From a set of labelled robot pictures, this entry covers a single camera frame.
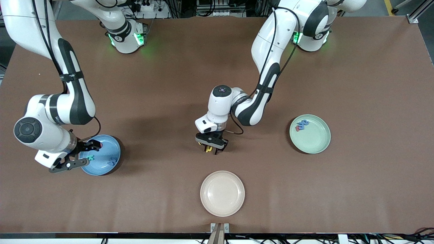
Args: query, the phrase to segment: electrical wire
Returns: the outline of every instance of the electrical wire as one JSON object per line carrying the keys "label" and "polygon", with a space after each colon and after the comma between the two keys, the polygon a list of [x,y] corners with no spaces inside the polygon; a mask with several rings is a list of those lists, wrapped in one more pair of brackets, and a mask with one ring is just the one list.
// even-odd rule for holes
{"label": "electrical wire", "polygon": [[[271,53],[271,49],[273,48],[273,44],[274,44],[274,39],[275,39],[275,37],[276,37],[276,30],[277,30],[277,16],[276,16],[276,12],[275,12],[275,11],[273,11],[273,14],[274,14],[274,32],[273,32],[273,38],[271,39],[270,48],[268,49],[267,56],[265,57],[264,65],[262,65],[261,72],[259,73],[258,83],[261,82],[261,76],[262,76],[262,73],[264,72],[265,65],[267,64],[268,56],[269,56],[270,53]],[[249,97],[252,97],[252,95],[255,93],[255,91],[256,91],[256,88],[252,91],[252,93],[249,95]]]}
{"label": "electrical wire", "polygon": [[243,133],[244,133],[244,130],[243,130],[243,128],[235,121],[235,119],[233,118],[233,116],[232,116],[232,113],[231,112],[229,112],[229,115],[230,115],[230,118],[232,119],[232,121],[238,126],[238,128],[240,128],[241,129],[241,132],[239,132],[239,133],[237,133],[237,132],[232,132],[232,131],[228,131],[228,130],[224,130],[224,131],[226,131],[226,132],[228,132],[228,133],[232,133],[232,134],[234,134],[234,135],[242,135]]}
{"label": "electrical wire", "polygon": [[243,13],[241,14],[241,18],[243,17],[244,12],[246,12],[247,10],[253,9],[253,8],[254,8],[254,7],[251,7],[251,8],[246,9],[246,6],[244,6],[244,11],[243,11]]}
{"label": "electrical wire", "polygon": [[97,2],[99,5],[101,5],[105,8],[108,8],[108,9],[114,8],[114,7],[116,7],[116,5],[118,5],[118,0],[116,0],[116,3],[113,6],[104,6],[98,0],[95,0],[95,2]]}
{"label": "electrical wire", "polygon": [[92,139],[93,137],[97,136],[101,132],[101,122],[99,121],[99,119],[96,116],[94,116],[93,118],[98,122],[98,132],[96,134],[94,134],[93,136],[86,137],[84,139],[79,140],[79,142],[83,142],[83,141]]}
{"label": "electrical wire", "polygon": [[174,9],[173,9],[173,7],[172,7],[172,3],[170,2],[170,0],[167,0],[167,1],[166,1],[166,4],[167,4],[167,8],[169,8],[169,10],[170,10],[170,14],[171,14],[172,19],[175,18],[175,17],[176,17],[176,18],[179,18],[177,12],[174,11]]}
{"label": "electrical wire", "polygon": [[151,24],[148,26],[148,29],[146,30],[146,34],[149,34],[151,32],[152,23],[155,19],[152,19]]}
{"label": "electrical wire", "polygon": [[208,11],[208,13],[206,13],[205,15],[201,15],[201,14],[197,13],[197,15],[202,16],[202,17],[208,17],[214,12],[215,9],[216,9],[216,0],[213,0],[213,2],[210,3],[210,10]]}
{"label": "electrical wire", "polygon": [[133,9],[131,8],[131,6],[129,5],[129,4],[127,4],[128,5],[128,8],[130,8],[130,10],[131,10],[131,13],[133,13],[133,19],[134,20],[137,20],[137,17],[136,17],[136,15],[135,15],[135,12],[133,11]]}
{"label": "electrical wire", "polygon": [[107,244],[109,242],[108,240],[108,238],[104,237],[101,241],[101,244]]}
{"label": "electrical wire", "polygon": [[[422,233],[424,233],[425,231],[429,231],[429,230],[434,230],[434,228],[423,228],[418,232],[415,232],[413,235],[421,235]],[[429,236],[429,235],[433,235],[434,233],[431,234],[426,234],[426,235],[421,235],[421,236]]]}
{"label": "electrical wire", "polygon": [[277,244],[275,241],[273,241],[272,239],[265,239],[265,240],[263,240],[262,242],[261,242],[261,244],[264,244],[266,241],[271,241],[271,242],[273,242],[274,244]]}
{"label": "electrical wire", "polygon": [[392,241],[388,240],[384,235],[380,235],[380,234],[377,234],[377,235],[378,235],[379,237],[385,239],[388,243],[390,243],[390,244],[395,244],[395,243],[393,243]]}
{"label": "electrical wire", "polygon": [[[48,38],[49,38],[49,40],[51,40],[50,36],[49,36],[50,26],[49,26],[48,13],[47,13],[48,8],[47,8],[46,1],[44,1],[44,2],[45,2],[45,6],[44,7],[45,7],[45,18],[46,18],[45,19],[45,21],[46,21],[45,25],[46,25],[46,28],[47,28]],[[52,62],[54,63],[54,66],[55,66],[55,68],[56,68],[56,70],[57,70],[57,72],[58,72],[58,74],[60,76],[63,73],[62,73],[62,70],[59,67],[59,64],[58,64],[58,62],[56,60],[56,57],[54,56],[52,48],[50,48],[51,47],[51,41],[50,41],[50,44],[48,44],[47,38],[45,37],[44,31],[42,30],[42,24],[41,24],[41,21],[39,19],[38,11],[36,10],[36,2],[35,2],[35,0],[32,0],[32,7],[33,7],[33,11],[35,12],[36,22],[38,23],[39,31],[41,32],[41,36],[42,36],[42,39],[43,39],[43,41],[45,43],[45,47],[47,48],[48,54],[50,55],[50,58],[51,58]],[[66,94],[68,92],[66,84],[64,82],[62,82],[62,86],[63,86],[62,94]]]}
{"label": "electrical wire", "polygon": [[[292,11],[292,10],[290,10],[290,9],[288,9],[288,8],[284,8],[284,7],[274,7],[274,8],[277,8],[277,9],[285,9],[285,10],[291,12],[291,13],[296,17],[296,19],[297,19],[297,24],[298,24],[298,33],[300,33],[300,19],[298,18],[297,14],[296,14],[294,11]],[[294,48],[293,48],[291,54],[289,55],[288,59],[286,60],[285,65],[283,65],[282,69],[280,70],[279,74],[277,75],[277,77],[276,77],[276,81],[277,81],[277,79],[280,77],[280,75],[282,74],[283,70],[286,68],[286,65],[287,65],[287,64],[289,63],[289,61],[291,60],[291,58],[292,58],[292,56],[293,56],[293,54],[294,54],[294,52],[295,52],[297,46],[298,46],[298,40],[294,43]]]}
{"label": "electrical wire", "polygon": [[265,15],[265,9],[267,9],[267,4],[268,4],[268,1],[264,0],[264,4],[262,5],[262,11],[261,11],[261,15],[260,16],[264,16]]}

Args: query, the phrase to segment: black strap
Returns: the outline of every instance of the black strap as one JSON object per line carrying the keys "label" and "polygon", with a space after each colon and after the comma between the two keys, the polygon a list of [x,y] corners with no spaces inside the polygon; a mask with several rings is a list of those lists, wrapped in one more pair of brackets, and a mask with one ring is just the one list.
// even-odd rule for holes
{"label": "black strap", "polygon": [[261,84],[257,84],[256,85],[256,89],[258,89],[260,92],[264,92],[264,93],[269,93],[269,94],[271,94],[271,93],[273,93],[273,87],[268,87],[268,86],[263,86],[263,85],[261,85]]}
{"label": "black strap", "polygon": [[343,3],[345,0],[339,0],[339,2],[337,2],[337,3],[335,3],[335,4],[332,4],[332,5],[329,5],[330,7],[336,7],[336,6],[338,6],[339,4],[341,4],[341,3]]}
{"label": "black strap", "polygon": [[78,80],[80,78],[84,78],[83,72],[78,71],[78,72],[74,72],[72,74],[63,74],[60,75],[60,80],[62,82],[69,82],[69,81],[73,81],[73,80]]}

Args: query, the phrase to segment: black cable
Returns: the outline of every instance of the black cable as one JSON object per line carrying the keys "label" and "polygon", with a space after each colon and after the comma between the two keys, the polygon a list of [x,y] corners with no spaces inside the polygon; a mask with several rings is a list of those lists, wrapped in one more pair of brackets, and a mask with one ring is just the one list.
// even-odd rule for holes
{"label": "black cable", "polygon": [[353,241],[348,240],[348,242],[359,244],[359,242],[352,235],[348,235]]}
{"label": "black cable", "polygon": [[354,236],[356,236],[356,237],[359,236],[360,240],[362,240],[365,244],[370,244],[370,240],[368,239],[368,236],[366,234],[363,234],[363,235],[362,234],[361,235],[354,234]]}
{"label": "black cable", "polygon": [[49,48],[49,45],[47,43],[47,39],[45,38],[44,32],[42,31],[42,25],[41,25],[41,22],[39,21],[39,15],[38,15],[38,12],[36,10],[35,0],[32,0],[32,5],[33,5],[33,11],[35,12],[35,17],[36,17],[36,20],[38,23],[39,31],[41,32],[41,35],[42,35],[42,39],[44,40],[45,46],[48,49],[48,53],[50,54],[51,60],[54,62],[54,66],[56,67],[57,72],[59,73],[59,75],[62,75],[62,71],[60,70],[58,63],[55,62],[56,59],[54,58],[53,51]]}
{"label": "black cable", "polygon": [[263,241],[261,242],[261,244],[264,244],[266,241],[271,241],[271,242],[273,242],[274,244],[277,244],[275,241],[273,241],[273,240],[271,240],[271,239],[265,239],[265,240],[263,240]]}
{"label": "black cable", "polygon": [[214,12],[215,9],[216,9],[216,0],[213,0],[213,2],[210,3],[210,10],[208,11],[208,13],[206,13],[205,15],[201,15],[198,13],[197,15],[199,15],[201,17],[208,17]]}
{"label": "black cable", "polygon": [[133,13],[133,20],[138,20],[137,16],[135,15],[135,11],[133,11],[133,9],[131,8],[131,6],[129,4],[127,4],[127,5],[128,5],[128,8],[131,10],[131,13]]}
{"label": "black cable", "polygon": [[254,8],[254,7],[251,7],[251,8],[246,9],[246,6],[244,6],[244,11],[243,11],[243,13],[241,14],[241,18],[243,17],[244,12],[246,12],[247,10],[253,9],[253,8]]}
{"label": "black cable", "polygon": [[425,231],[429,231],[429,230],[434,230],[434,228],[423,228],[422,230],[415,232],[413,235],[420,235],[421,233],[423,233]]}
{"label": "black cable", "polygon": [[[45,11],[45,26],[47,28],[47,42],[48,42],[48,46],[49,46],[49,50],[51,51],[51,53],[53,53],[53,63],[57,64],[57,67],[60,69],[59,67],[59,63],[56,60],[56,57],[54,56],[54,52],[53,52],[53,46],[51,44],[51,36],[50,36],[50,24],[49,24],[49,20],[48,20],[48,7],[47,7],[47,1],[44,1],[44,11]],[[63,91],[62,94],[66,94],[68,93],[68,88],[66,87],[66,83],[62,82],[62,87],[63,87]]]}
{"label": "black cable", "polygon": [[389,239],[387,239],[384,235],[380,235],[380,234],[377,234],[377,235],[378,235],[379,237],[385,239],[388,243],[390,243],[390,244],[395,244],[395,243],[393,243],[392,241],[390,241]]}
{"label": "black cable", "polygon": [[109,240],[108,238],[104,237],[101,241],[101,244],[107,244],[109,242],[108,240]]}
{"label": "black cable", "polygon": [[[298,16],[296,15],[296,13],[295,13],[294,11],[292,11],[292,10],[290,10],[290,9],[288,9],[288,8],[284,8],[284,7],[274,7],[274,8],[285,9],[285,10],[291,12],[291,13],[296,17],[296,19],[297,19],[297,24],[298,24],[298,33],[299,33],[299,37],[300,37],[300,19],[298,18]],[[277,81],[277,79],[279,78],[279,76],[282,74],[283,70],[286,68],[286,65],[288,64],[288,62],[291,60],[291,58],[292,58],[292,56],[293,56],[293,54],[294,54],[294,52],[295,52],[297,46],[298,46],[298,40],[294,43],[293,51],[292,51],[291,54],[289,55],[288,59],[286,60],[285,64],[283,65],[283,67],[282,67],[282,69],[280,70],[279,74],[277,74],[276,81]]]}
{"label": "black cable", "polygon": [[101,122],[99,121],[99,119],[96,116],[94,116],[93,118],[98,122],[98,132],[96,134],[94,134],[93,136],[86,137],[84,139],[79,140],[79,142],[83,142],[85,140],[89,140],[89,139],[91,139],[91,138],[99,135],[99,133],[101,132]]}
{"label": "black cable", "polygon": [[267,9],[267,4],[268,4],[268,1],[264,0],[264,4],[263,4],[263,7],[262,7],[262,11],[261,11],[261,15],[260,16],[266,15],[265,14],[265,9]]}
{"label": "black cable", "polygon": [[[50,45],[49,45],[48,42],[47,42],[47,39],[45,38],[44,31],[42,31],[42,25],[41,25],[41,22],[39,20],[38,11],[36,10],[35,0],[32,0],[32,7],[33,7],[33,11],[35,12],[36,22],[38,23],[39,31],[41,32],[41,36],[42,36],[42,39],[43,39],[43,41],[45,43],[45,47],[47,48],[48,53],[49,53],[50,58],[51,58],[51,61],[54,63],[54,66],[55,66],[55,68],[56,68],[56,70],[57,70],[57,72],[58,72],[58,74],[60,76],[63,73],[62,73],[62,70],[59,67],[59,64],[56,61],[56,58],[55,58],[54,53],[53,53],[53,50],[50,48],[51,42],[50,42]],[[46,2],[45,2],[45,16],[46,16],[47,34],[49,35],[49,24],[48,24],[48,13],[47,13]],[[62,92],[62,94],[66,94],[68,92],[66,84],[64,82],[62,82],[62,86],[63,86],[63,92]]]}
{"label": "black cable", "polygon": [[170,0],[167,0],[167,1],[166,1],[166,4],[167,4],[167,7],[168,7],[169,10],[170,10],[170,14],[171,14],[172,19],[175,18],[175,17],[178,17],[178,15],[175,15],[175,14],[174,14],[175,11],[173,10],[172,3],[170,2]]}
{"label": "black cable", "polygon": [[[273,11],[273,14],[274,14],[274,33],[273,33],[273,39],[271,40],[270,49],[268,49],[267,56],[265,57],[264,65],[262,65],[261,72],[259,73],[258,83],[261,82],[261,76],[262,76],[262,73],[264,72],[265,65],[267,64],[268,56],[270,55],[270,53],[271,53],[271,49],[273,48],[274,38],[276,37],[276,29],[277,29],[277,17],[276,17],[276,12]],[[256,91],[256,88],[253,90],[253,92],[250,94],[249,97],[252,97],[252,95],[255,93],[255,91]]]}
{"label": "black cable", "polygon": [[170,0],[167,0],[166,4],[168,5],[168,7],[169,7],[170,10],[171,10],[172,18],[173,18],[173,17],[177,17],[177,18],[179,18],[178,11],[176,11],[175,8],[172,6],[172,2],[171,2]]}
{"label": "black cable", "polygon": [[118,0],[116,0],[116,3],[113,6],[104,6],[98,0],[95,0],[95,2],[97,2],[99,5],[101,5],[105,8],[108,8],[108,9],[114,8],[114,7],[116,7],[116,5],[118,5]]}
{"label": "black cable", "polygon": [[235,121],[235,119],[233,118],[233,116],[232,116],[232,113],[230,112],[229,113],[229,115],[230,115],[230,118],[232,119],[232,121],[238,126],[238,128],[240,128],[241,129],[241,132],[240,133],[236,133],[236,132],[232,132],[232,131],[228,131],[228,130],[224,130],[224,131],[226,131],[226,132],[228,132],[228,133],[232,133],[232,134],[234,134],[234,135],[242,135],[243,133],[244,133],[244,130],[243,130],[243,128]]}

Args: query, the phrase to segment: brown tablecloth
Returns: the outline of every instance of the brown tablecloth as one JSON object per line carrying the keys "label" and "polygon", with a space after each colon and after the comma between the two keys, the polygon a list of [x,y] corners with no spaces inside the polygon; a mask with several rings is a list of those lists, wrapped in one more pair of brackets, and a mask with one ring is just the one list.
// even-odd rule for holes
{"label": "brown tablecloth", "polygon": [[[61,91],[51,61],[17,47],[0,88],[0,231],[413,232],[433,226],[434,69],[417,25],[404,17],[338,18],[318,52],[297,50],[262,121],[204,153],[194,120],[215,85],[253,90],[251,44],[265,19],[155,20],[148,45],[124,55],[97,21],[58,22],[75,49],[102,134],[122,142],[122,165],[95,177],[50,174],[13,125],[35,94]],[[292,46],[282,57],[284,62]],[[323,118],[330,146],[296,151],[288,124]],[[229,123],[230,129],[236,127]],[[96,122],[74,128],[81,138]],[[209,214],[199,190],[228,170],[242,208]]]}

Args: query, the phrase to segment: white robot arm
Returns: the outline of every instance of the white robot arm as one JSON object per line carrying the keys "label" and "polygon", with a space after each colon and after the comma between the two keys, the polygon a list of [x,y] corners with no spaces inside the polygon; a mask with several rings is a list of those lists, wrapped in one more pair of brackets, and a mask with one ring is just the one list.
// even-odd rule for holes
{"label": "white robot arm", "polygon": [[366,3],[366,0],[327,0],[329,9],[329,20],[326,26],[315,36],[306,36],[303,33],[298,34],[298,46],[307,52],[315,52],[319,50],[326,42],[327,36],[330,33],[330,27],[335,21],[338,10],[343,10],[349,13],[359,10]]}
{"label": "white robot arm", "polygon": [[[132,28],[137,30],[142,25],[127,21],[118,7],[102,7],[93,0],[71,2],[91,11],[103,22],[120,52],[130,53],[140,46]],[[99,0],[107,6],[112,2]],[[23,48],[53,60],[64,87],[62,93],[35,95],[30,99],[24,116],[15,124],[15,137],[37,149],[35,160],[50,168],[50,172],[86,166],[89,160],[77,159],[78,153],[99,150],[102,145],[95,140],[83,142],[61,125],[87,124],[95,116],[95,104],[74,50],[56,28],[48,0],[1,0],[0,4],[10,37]]]}
{"label": "white robot arm", "polygon": [[[352,0],[356,5],[365,1]],[[347,9],[356,8],[351,8],[352,5],[347,2],[351,0],[336,0],[332,5],[346,4]],[[238,87],[216,86],[210,94],[208,112],[195,121],[200,132],[196,134],[196,141],[205,146],[206,152],[211,147],[215,147],[216,152],[226,147],[228,141],[222,135],[230,112],[243,126],[256,125],[261,120],[282,72],[280,58],[294,31],[314,38],[328,30],[330,12],[334,15],[332,19],[336,17],[337,11],[334,10],[324,0],[280,0],[252,45],[252,57],[260,72],[256,90],[251,94],[253,97]]]}

